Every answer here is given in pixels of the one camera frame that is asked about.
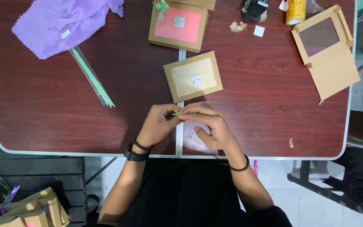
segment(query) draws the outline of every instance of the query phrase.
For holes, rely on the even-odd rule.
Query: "black bracelet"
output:
[[[155,145],[152,145],[151,147],[144,147],[142,146],[141,144],[139,144],[139,142],[137,142],[137,138],[135,138],[133,140],[133,143],[135,144],[135,146],[137,146],[139,149],[141,150],[144,150],[146,152],[150,152],[152,150],[152,148],[155,146]]]
[[[246,163],[246,166],[243,169],[235,169],[231,165],[229,165],[229,163],[228,163],[229,168],[231,170],[233,170],[233,171],[236,171],[236,172],[243,172],[243,171],[247,170],[247,168],[249,168],[249,165],[250,165],[250,160],[246,155],[245,155],[245,157],[246,157],[247,163]]]

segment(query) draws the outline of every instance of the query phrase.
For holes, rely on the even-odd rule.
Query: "pink paper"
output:
[[[175,17],[184,17],[184,28],[175,26]],[[169,7],[163,13],[163,20],[155,25],[155,35],[186,42],[197,42],[199,34],[201,14],[179,8]]]

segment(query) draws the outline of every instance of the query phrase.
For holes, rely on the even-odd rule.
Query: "wooden table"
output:
[[[114,108],[101,105],[69,51],[40,60],[11,32],[31,3],[0,1],[0,147],[10,153],[121,156],[150,106],[172,102],[162,65],[177,61],[179,50],[148,43],[152,3],[126,1],[124,18],[109,11],[105,26],[79,45]],[[352,31],[354,0],[319,4],[336,3]],[[202,46],[202,52],[215,51],[224,90],[188,102],[205,99],[222,111],[248,156],[340,155],[349,89],[318,105],[279,3],[271,1],[268,18],[259,24],[265,27],[262,38],[253,35],[253,24],[239,33],[229,30],[231,22],[242,20],[240,4],[217,1]],[[203,147],[193,127],[184,123],[183,157],[218,155]],[[152,157],[179,157],[175,134],[155,147]]]

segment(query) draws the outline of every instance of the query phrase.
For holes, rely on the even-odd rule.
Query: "tape roll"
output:
[[[305,20],[306,0],[288,0],[286,24],[295,25]]]

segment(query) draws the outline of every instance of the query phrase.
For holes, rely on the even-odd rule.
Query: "watch strap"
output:
[[[143,162],[146,161],[149,158],[149,154],[151,151],[148,151],[145,154],[138,154],[132,151],[132,146],[134,145],[134,142],[131,142],[128,147],[125,149],[124,157],[127,158],[128,161],[134,161],[134,162]]]

